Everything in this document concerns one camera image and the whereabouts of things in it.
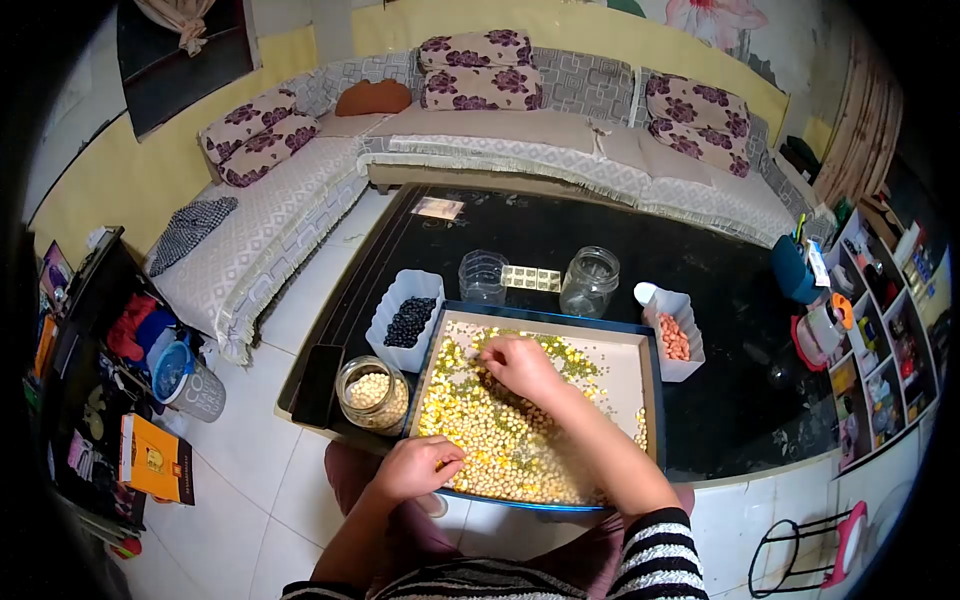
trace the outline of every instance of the photo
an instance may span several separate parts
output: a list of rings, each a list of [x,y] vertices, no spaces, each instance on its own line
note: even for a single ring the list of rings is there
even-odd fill
[[[63,252],[57,242],[50,244],[47,253],[43,255],[43,268],[40,272],[40,285],[47,293],[53,304],[60,308],[66,298],[66,286],[73,278],[73,270],[63,258]]]

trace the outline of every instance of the black glass table top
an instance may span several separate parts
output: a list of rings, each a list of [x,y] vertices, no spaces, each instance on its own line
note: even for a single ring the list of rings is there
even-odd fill
[[[460,200],[464,209],[452,222],[411,214],[423,195]],[[297,394],[297,402],[329,402],[327,391],[298,393],[313,345],[343,347],[345,360],[372,354],[364,334],[398,271],[439,274],[446,297],[458,300],[457,269],[467,252],[499,252],[511,264],[565,272],[583,246],[606,248],[620,261],[620,285],[605,320],[640,323],[633,288],[641,281],[691,297],[707,361],[686,381],[663,384],[671,480],[765,470],[837,447],[828,375],[808,371],[796,355],[790,317],[804,308],[780,293],[768,250],[612,204],[414,184],[396,194],[344,272],[279,406],[288,410]],[[559,298],[509,288],[506,305],[560,312]],[[329,428],[364,435],[333,404]]]

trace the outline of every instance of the shelf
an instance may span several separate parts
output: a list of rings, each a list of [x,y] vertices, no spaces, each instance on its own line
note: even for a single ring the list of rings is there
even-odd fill
[[[888,308],[887,311],[883,313],[883,321],[885,321],[886,323],[890,323],[890,318],[896,315],[897,311],[903,308],[903,303],[906,302],[906,297],[909,295],[910,295],[910,292],[906,288],[903,288],[902,290],[900,290],[900,293],[897,294],[897,297],[894,298],[893,302],[891,302],[890,308]]]
[[[864,377],[863,380],[864,380],[864,381],[870,381],[871,379],[873,379],[873,378],[876,376],[876,374],[879,373],[882,369],[886,369],[887,365],[890,364],[890,361],[893,360],[893,357],[894,357],[894,355],[893,355],[893,354],[890,354],[889,356],[887,356],[886,358],[884,358],[883,360],[881,360],[881,361],[876,365],[876,367],[874,367],[874,369],[873,369],[872,371],[870,371],[870,372],[867,373],[867,376]]]
[[[848,364],[851,355],[852,364],[857,372],[858,383],[851,389],[843,391],[840,395],[834,391],[837,396],[838,417],[840,417],[841,426],[845,422],[848,414],[856,416],[858,440],[855,447],[851,450],[849,441],[848,453],[843,455],[843,460],[847,460],[844,466],[840,467],[840,472],[849,472],[852,468],[862,465],[876,456],[878,451],[883,451],[892,444],[895,444],[904,435],[917,426],[920,419],[926,415],[930,407],[934,406],[940,399],[941,381],[936,372],[936,365],[933,361],[933,353],[929,343],[929,337],[926,328],[923,327],[923,321],[919,310],[917,299],[913,297],[909,287],[906,285],[906,278],[903,272],[897,267],[893,260],[893,253],[886,243],[869,233],[866,222],[860,215],[860,211],[855,209],[848,222],[844,225],[842,231],[837,236],[838,243],[834,244],[824,260],[828,269],[836,265],[842,266],[853,284],[852,303],[854,320],[859,321],[867,316],[876,330],[876,364],[869,369],[864,369],[865,365],[873,364],[870,359],[869,351],[866,349],[863,337],[860,334],[857,325],[847,332],[847,340],[850,343],[851,350],[838,350],[835,355],[840,356],[836,362],[830,366],[829,373],[831,382],[834,375],[841,375],[840,371],[844,365]],[[887,285],[884,290],[880,290],[886,298],[891,298],[889,306],[883,309],[883,298],[875,294],[874,290],[867,284],[867,278],[863,269],[857,264],[856,256],[844,244],[844,240],[853,241],[854,245],[861,249],[868,259],[878,261],[883,266],[883,273],[889,278],[892,288],[896,294],[892,294],[891,286]],[[897,351],[897,341],[893,338],[890,330],[890,323],[896,321],[902,315],[903,325],[912,336],[915,346],[915,361],[917,375],[911,375],[907,381],[903,381],[900,375],[900,357]],[[884,432],[880,437],[889,435],[882,444],[876,443],[876,432],[874,430],[874,402],[870,396],[868,384],[876,385],[882,378],[890,387],[890,396],[892,399],[896,414],[894,425],[887,429],[884,426]],[[841,375],[838,380],[841,385],[849,385],[849,374]],[[841,396],[846,396],[846,404],[850,404],[850,412],[841,407]],[[917,414],[910,419],[909,408],[915,398],[923,396],[926,406],[922,408],[914,405]],[[867,440],[860,440],[859,437],[869,436]],[[847,430],[841,431],[841,447],[845,443]]]
[[[888,396],[881,397],[881,398],[874,398],[873,396],[871,396],[869,384],[877,383],[878,379],[882,379],[889,385],[890,387],[889,397],[892,397],[895,404],[897,405],[895,406],[896,414],[894,415],[893,433],[889,434],[890,438],[888,438],[886,441],[880,444],[876,442],[876,437],[880,434],[880,431],[876,430],[876,423],[874,423],[874,416],[876,415],[875,407],[878,401],[882,401]],[[875,372],[872,372],[866,379],[864,379],[863,388],[864,388],[864,395],[867,400],[867,410],[870,413],[870,420],[871,420],[871,434],[873,435],[871,446],[874,449],[877,449],[881,445],[888,444],[890,440],[895,438],[897,434],[899,434],[899,432],[901,432],[903,427],[906,425],[906,408],[905,408],[905,403],[902,400],[903,394],[901,391],[902,388],[900,387],[900,376],[897,373],[896,362],[888,359],[883,364],[878,366]],[[883,431],[885,432],[889,430],[890,430],[889,427],[884,427],[883,429]]]
[[[838,360],[837,362],[833,363],[833,365],[831,365],[830,368],[827,369],[827,372],[834,372],[834,371],[836,371],[841,365],[843,365],[843,364],[846,363],[848,360],[850,360],[852,356],[853,356],[853,348],[847,350],[847,353],[844,354],[843,356],[841,356],[841,357],[840,357],[840,360]]]

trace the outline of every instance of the pink stool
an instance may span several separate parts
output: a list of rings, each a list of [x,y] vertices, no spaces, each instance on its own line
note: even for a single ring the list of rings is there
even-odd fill
[[[836,524],[825,526],[814,531],[802,531],[808,527],[823,525],[833,521],[836,521]],[[770,533],[777,529],[777,527],[782,523],[789,523],[790,526],[793,527],[793,535],[771,538]],[[837,535],[840,536],[840,545],[837,547],[837,555],[833,559],[833,563],[825,566],[818,566],[817,568],[809,568],[803,571],[792,570],[794,563],[797,561],[797,553],[800,550],[800,538],[822,536],[831,531],[836,531]],[[857,546],[859,545],[860,539],[864,536],[864,534],[866,534],[866,532],[867,503],[863,500],[857,502],[849,511],[840,513],[839,515],[821,518],[820,520],[810,521],[809,523],[804,523],[802,525],[798,525],[796,522],[788,518],[777,521],[774,523],[774,526],[768,529],[767,533],[763,535],[760,545],[756,547],[754,559],[750,562],[750,572],[747,574],[747,587],[750,590],[750,595],[754,598],[765,598],[773,593],[804,591],[806,589],[831,588],[836,586],[842,582],[847,577],[847,573],[850,572],[853,557],[856,556]],[[763,544],[773,543],[775,541],[796,542],[793,548],[793,559],[790,560],[790,566],[786,568],[786,571],[783,573],[783,578],[780,579],[780,582],[775,587],[771,589],[754,589],[754,566],[756,565],[756,557],[760,555],[760,548],[763,547]],[[793,577],[794,575],[807,575],[809,573],[816,573],[818,571],[824,571],[824,582],[819,586],[802,586],[799,588],[780,587],[788,578]]]

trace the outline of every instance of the checkered cloth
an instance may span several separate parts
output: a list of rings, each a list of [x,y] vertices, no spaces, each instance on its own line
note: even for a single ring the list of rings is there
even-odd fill
[[[220,200],[195,200],[175,212],[156,244],[148,275],[156,277],[187,256],[236,207],[236,198],[224,196]]]

